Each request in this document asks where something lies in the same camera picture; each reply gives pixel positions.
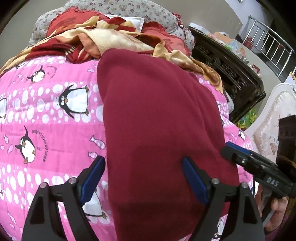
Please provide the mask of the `person right hand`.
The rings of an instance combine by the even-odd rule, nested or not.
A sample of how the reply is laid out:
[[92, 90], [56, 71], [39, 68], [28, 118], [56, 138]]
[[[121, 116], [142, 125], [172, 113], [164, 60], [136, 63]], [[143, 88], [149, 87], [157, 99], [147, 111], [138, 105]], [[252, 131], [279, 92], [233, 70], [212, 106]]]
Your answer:
[[[255, 196], [255, 200], [260, 213], [263, 206], [262, 192], [263, 192], [263, 187], [259, 185], [257, 194]], [[285, 216], [287, 205], [288, 205], [288, 200], [286, 197], [283, 197], [281, 199], [274, 198], [272, 200], [271, 210], [274, 211], [274, 213], [270, 218], [269, 222], [264, 226], [267, 232], [272, 232], [281, 225], [283, 218]]]

